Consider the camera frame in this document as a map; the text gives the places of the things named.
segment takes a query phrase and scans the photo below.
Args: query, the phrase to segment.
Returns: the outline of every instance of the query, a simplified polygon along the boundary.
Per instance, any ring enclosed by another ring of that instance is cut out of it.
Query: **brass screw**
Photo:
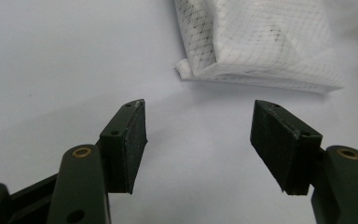
[[[72,156],[75,158],[85,158],[91,153],[91,149],[88,147],[81,147],[72,152]]]
[[[347,159],[354,160],[354,161],[358,160],[358,153],[348,148],[340,148],[339,150],[337,150],[337,153],[340,156],[345,157]]]

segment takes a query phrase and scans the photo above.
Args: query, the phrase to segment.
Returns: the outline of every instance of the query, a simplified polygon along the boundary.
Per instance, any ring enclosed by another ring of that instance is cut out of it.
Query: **white tissue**
[[[326,93],[342,88],[322,0],[175,0],[182,79]]]

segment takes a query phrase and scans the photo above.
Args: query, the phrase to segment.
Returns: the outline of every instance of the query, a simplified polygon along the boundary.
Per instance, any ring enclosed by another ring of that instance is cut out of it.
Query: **textured white fabric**
[[[323,0],[175,0],[182,79],[326,93],[342,88]]]

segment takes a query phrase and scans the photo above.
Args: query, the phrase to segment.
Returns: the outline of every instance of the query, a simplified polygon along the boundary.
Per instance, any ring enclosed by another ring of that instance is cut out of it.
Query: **perforated pattern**
[[[322,0],[175,0],[183,79],[329,92],[341,88]]]

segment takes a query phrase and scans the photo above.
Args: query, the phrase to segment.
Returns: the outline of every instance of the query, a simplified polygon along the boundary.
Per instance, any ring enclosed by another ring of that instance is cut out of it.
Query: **white table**
[[[146,100],[133,195],[110,194],[113,223],[315,223],[310,195],[281,193],[249,136],[254,100],[284,106],[358,149],[358,38],[336,42],[346,88],[325,96],[182,81],[172,1],[0,0],[0,182],[13,193],[95,143],[129,101]]]

